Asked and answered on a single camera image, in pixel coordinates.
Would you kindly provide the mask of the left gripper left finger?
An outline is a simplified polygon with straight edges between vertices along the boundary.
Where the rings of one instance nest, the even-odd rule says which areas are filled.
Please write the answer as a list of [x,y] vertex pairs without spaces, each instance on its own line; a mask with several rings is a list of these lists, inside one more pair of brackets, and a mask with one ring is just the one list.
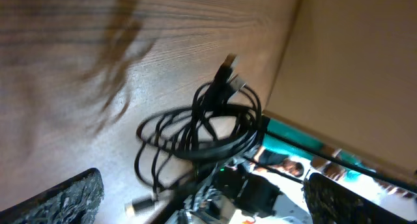
[[1,211],[7,224],[92,224],[104,199],[97,168],[90,168],[56,186]]

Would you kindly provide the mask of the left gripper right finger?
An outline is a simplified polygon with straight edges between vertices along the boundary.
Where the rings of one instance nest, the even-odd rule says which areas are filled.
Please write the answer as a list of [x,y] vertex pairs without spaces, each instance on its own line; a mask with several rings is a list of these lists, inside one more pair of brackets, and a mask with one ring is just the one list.
[[313,224],[410,223],[319,173],[304,180],[303,190]]

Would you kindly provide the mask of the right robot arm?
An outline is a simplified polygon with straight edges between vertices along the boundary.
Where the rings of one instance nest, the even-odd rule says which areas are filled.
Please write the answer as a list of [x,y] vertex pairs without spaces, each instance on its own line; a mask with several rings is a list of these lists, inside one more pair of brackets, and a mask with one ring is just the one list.
[[221,168],[176,208],[167,223],[312,223],[309,212],[266,178]]

